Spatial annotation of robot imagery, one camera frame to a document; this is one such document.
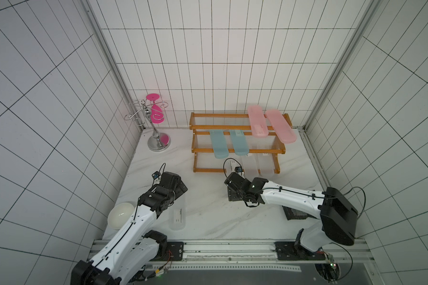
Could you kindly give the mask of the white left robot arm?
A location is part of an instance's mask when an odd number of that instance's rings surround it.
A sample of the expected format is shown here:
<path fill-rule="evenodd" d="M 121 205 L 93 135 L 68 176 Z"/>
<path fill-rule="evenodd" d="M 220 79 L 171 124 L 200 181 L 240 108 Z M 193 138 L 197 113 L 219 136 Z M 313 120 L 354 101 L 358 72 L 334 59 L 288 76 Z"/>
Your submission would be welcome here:
<path fill-rule="evenodd" d="M 104 248 L 76 264 L 70 284 L 125 285 L 149 261 L 170 260 L 167 236 L 151 227 L 187 190 L 178 174 L 164 172 L 159 183 L 139 197 L 131 216 Z"/>

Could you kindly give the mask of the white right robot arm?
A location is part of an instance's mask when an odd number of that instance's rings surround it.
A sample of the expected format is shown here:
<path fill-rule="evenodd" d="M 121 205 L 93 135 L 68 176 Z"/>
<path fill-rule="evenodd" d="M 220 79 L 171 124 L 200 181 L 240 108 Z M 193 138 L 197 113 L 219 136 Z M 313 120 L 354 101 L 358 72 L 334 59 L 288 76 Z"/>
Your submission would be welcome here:
<path fill-rule="evenodd" d="M 317 252 L 325 245 L 338 243 L 352 246 L 359 212 L 336 188 L 324 191 L 300 190 L 276 184 L 265 178 L 252 181 L 237 173 L 230 173 L 224 184 L 235 201 L 247 207 L 260 204 L 278 205 L 308 214 L 317 222 L 298 232 L 296 244 L 310 252 Z"/>

